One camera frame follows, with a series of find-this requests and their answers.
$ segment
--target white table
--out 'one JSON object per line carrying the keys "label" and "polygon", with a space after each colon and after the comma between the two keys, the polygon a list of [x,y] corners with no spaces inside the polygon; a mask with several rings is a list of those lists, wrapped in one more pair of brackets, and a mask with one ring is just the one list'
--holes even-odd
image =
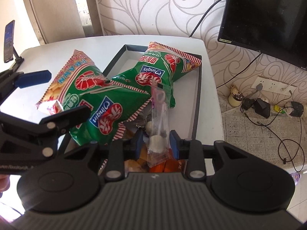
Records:
{"label": "white table", "polygon": [[[124,44],[148,46],[150,41],[202,56],[201,99],[196,139],[203,144],[223,140],[222,118],[214,77],[205,44],[200,39],[160,35],[115,35],[56,42],[25,50],[21,54],[25,61],[18,71],[29,73],[48,69],[53,80],[75,49],[83,51],[103,71]],[[46,115],[36,110],[35,103],[41,99],[52,80],[46,84],[16,89],[1,105],[0,110],[38,123]],[[206,166],[208,174],[212,174],[208,161]]]}

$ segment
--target swirl pattern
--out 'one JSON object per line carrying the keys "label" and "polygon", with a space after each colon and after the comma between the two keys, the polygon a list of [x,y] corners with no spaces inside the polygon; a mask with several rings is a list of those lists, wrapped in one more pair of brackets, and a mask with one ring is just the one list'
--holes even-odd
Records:
{"label": "swirl pattern", "polygon": [[[204,12],[216,0],[98,0],[104,31],[115,34],[159,34],[188,37]],[[216,86],[223,84],[243,70],[258,54],[255,51],[217,42],[225,7],[219,2],[206,16],[195,38],[204,41],[208,51]],[[261,55],[245,72],[218,89],[219,95],[229,95],[235,84],[248,95],[257,76],[291,83],[301,69],[271,56]],[[303,72],[293,85],[297,86],[292,100],[307,103],[307,72]],[[287,97],[261,91],[260,97],[270,103]]]}

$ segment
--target tv screen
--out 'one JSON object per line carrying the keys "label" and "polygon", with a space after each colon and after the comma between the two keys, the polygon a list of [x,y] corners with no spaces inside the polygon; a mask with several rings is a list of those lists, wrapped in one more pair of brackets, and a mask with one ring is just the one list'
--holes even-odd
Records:
{"label": "tv screen", "polygon": [[218,41],[306,70],[307,0],[227,0]]}

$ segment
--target chip bag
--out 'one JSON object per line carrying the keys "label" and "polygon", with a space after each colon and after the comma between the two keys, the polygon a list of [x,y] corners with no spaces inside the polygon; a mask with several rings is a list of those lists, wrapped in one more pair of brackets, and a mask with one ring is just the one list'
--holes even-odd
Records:
{"label": "chip bag", "polygon": [[105,78],[87,55],[75,50],[36,106],[53,115],[86,105],[92,111],[89,120],[70,134],[79,145],[91,140],[109,144],[122,138],[122,122],[134,120],[149,100],[149,93]]}
{"label": "chip bag", "polygon": [[136,66],[112,80],[137,87],[151,93],[151,83],[155,80],[172,88],[170,108],[175,107],[173,82],[201,65],[201,60],[178,49],[150,42]]}

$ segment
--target wall socket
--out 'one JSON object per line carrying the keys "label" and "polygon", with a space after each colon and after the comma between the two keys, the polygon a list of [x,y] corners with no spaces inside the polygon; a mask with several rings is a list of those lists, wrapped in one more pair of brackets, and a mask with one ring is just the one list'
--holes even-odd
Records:
{"label": "wall socket", "polygon": [[290,95],[289,91],[291,91],[293,94],[293,92],[296,89],[296,86],[290,85],[287,89],[282,90],[282,88],[286,88],[289,84],[260,76],[257,77],[257,79],[255,80],[255,82],[251,87],[256,89],[256,86],[260,83],[263,85],[262,88],[263,91],[268,91],[272,93]]}

